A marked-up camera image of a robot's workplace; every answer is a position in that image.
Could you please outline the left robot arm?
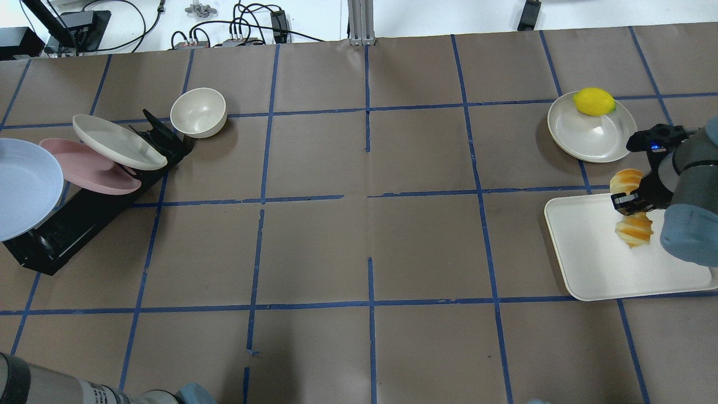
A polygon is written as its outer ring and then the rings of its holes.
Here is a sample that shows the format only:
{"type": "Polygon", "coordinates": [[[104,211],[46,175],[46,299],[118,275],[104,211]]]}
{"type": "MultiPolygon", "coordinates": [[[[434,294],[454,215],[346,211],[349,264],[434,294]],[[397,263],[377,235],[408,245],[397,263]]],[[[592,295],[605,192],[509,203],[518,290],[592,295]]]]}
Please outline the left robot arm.
{"type": "Polygon", "coordinates": [[[105,384],[29,364],[18,356],[1,354],[2,403],[215,403],[207,389],[185,384],[176,393],[151,389],[138,396],[105,384]]]}

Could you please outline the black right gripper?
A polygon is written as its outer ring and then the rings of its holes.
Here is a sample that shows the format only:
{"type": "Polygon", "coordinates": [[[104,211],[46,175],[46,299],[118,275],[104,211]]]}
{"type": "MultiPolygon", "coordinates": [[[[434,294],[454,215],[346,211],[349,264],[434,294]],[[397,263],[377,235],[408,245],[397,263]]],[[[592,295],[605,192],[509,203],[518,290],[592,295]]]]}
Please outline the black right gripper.
{"type": "Polygon", "coordinates": [[[692,135],[683,126],[654,125],[649,130],[636,131],[626,143],[631,153],[646,153],[650,171],[624,169],[610,180],[613,208],[625,217],[667,209],[677,187],[677,171],[672,153],[692,135]]]}

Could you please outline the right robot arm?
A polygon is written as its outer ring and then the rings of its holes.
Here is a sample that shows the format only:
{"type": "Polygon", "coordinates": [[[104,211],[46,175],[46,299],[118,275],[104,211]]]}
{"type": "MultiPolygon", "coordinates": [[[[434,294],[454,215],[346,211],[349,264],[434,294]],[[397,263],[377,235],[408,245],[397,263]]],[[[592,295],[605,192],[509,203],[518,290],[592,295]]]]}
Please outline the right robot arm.
{"type": "Polygon", "coordinates": [[[645,153],[651,170],[633,191],[614,191],[613,207],[625,217],[664,210],[662,248],[708,268],[717,263],[717,118],[697,130],[654,125],[626,143],[645,153]]]}

